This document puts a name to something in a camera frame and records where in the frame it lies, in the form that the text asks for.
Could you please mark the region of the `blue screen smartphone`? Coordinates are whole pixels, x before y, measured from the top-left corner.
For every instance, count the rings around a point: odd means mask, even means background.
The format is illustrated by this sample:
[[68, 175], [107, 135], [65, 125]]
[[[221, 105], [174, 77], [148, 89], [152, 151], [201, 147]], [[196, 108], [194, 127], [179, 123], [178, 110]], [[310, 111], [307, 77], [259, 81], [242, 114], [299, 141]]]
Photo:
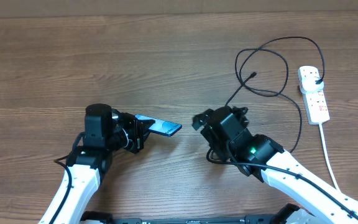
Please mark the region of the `blue screen smartphone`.
[[148, 116], [144, 116], [141, 114], [137, 114], [136, 118], [139, 120], [154, 120], [155, 123], [151, 125], [149, 128], [151, 133], [159, 134], [166, 137], [171, 137], [175, 133], [177, 133], [181, 128], [182, 125], [178, 123], [173, 123], [171, 121], [165, 121], [157, 118], [152, 118]]

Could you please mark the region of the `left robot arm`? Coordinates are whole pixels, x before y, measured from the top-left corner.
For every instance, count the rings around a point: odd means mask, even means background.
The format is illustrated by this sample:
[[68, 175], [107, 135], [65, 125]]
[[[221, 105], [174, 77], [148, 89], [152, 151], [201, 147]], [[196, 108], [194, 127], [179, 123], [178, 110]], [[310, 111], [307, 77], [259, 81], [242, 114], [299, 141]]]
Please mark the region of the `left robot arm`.
[[87, 212], [112, 164], [114, 152], [138, 153], [155, 120], [139, 120], [106, 104], [86, 107], [85, 130], [77, 135], [70, 153], [55, 160], [65, 172], [41, 223], [113, 223], [110, 213]]

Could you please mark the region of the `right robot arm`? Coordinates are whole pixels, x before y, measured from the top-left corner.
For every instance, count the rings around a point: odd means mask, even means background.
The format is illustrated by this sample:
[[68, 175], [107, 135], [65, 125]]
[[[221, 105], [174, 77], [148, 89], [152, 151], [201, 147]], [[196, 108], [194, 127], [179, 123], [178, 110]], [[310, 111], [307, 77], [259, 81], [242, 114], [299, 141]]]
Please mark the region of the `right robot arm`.
[[314, 175], [272, 138], [251, 134], [246, 113], [246, 107], [223, 106], [193, 117], [192, 127], [209, 144], [209, 162], [253, 175], [298, 202], [319, 223], [358, 223], [358, 201]]

